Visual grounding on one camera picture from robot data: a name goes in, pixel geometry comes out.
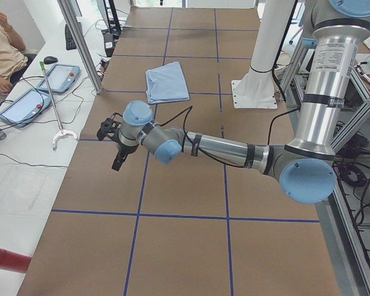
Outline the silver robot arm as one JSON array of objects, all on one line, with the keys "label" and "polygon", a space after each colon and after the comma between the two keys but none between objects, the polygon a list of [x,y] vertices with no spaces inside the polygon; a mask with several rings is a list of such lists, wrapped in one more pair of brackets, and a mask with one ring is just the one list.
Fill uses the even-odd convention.
[{"label": "silver robot arm", "polygon": [[258,29],[250,65],[243,78],[231,82],[229,108],[222,111],[221,133],[216,136],[187,129],[190,108],[167,121],[157,118],[163,107],[176,102],[170,88],[180,90],[184,78],[168,64],[157,79],[147,72],[147,94],[156,101],[132,101],[123,113],[110,117],[109,137],[117,145],[113,169],[127,156],[145,148],[160,163],[179,154],[208,157],[223,165],[251,169],[275,179],[294,201],[315,204],[327,199],[335,187],[331,146],[344,105],[354,58],[370,36],[370,1],[307,1],[305,36],[300,44],[315,45],[316,55],[299,107],[292,109],[300,121],[289,127],[289,142],[274,144],[273,125],[288,115],[273,89],[279,86],[274,70],[289,29],[295,1],[268,1]]}]

